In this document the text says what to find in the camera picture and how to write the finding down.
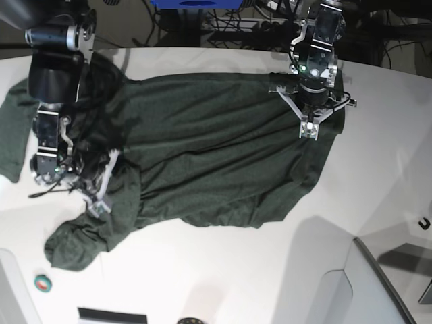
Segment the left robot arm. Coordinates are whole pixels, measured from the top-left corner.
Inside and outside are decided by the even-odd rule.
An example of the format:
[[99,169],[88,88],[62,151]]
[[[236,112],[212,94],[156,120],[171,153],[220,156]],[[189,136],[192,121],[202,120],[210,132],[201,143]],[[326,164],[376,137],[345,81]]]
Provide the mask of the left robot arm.
[[319,126],[357,101],[342,85],[335,43],[343,37],[346,21],[341,1],[314,1],[307,17],[296,23],[290,41],[290,73],[273,79],[270,93],[278,94],[300,120],[301,133]]

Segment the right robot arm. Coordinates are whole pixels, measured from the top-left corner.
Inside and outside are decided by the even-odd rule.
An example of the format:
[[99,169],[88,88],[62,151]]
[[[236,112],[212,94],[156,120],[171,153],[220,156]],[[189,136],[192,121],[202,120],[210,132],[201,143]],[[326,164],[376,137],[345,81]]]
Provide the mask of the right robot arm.
[[88,135],[122,83],[119,70],[94,51],[96,27],[87,1],[47,1],[25,32],[28,93],[38,101],[32,174],[51,189],[77,190],[90,205],[105,203],[119,151],[91,144]]

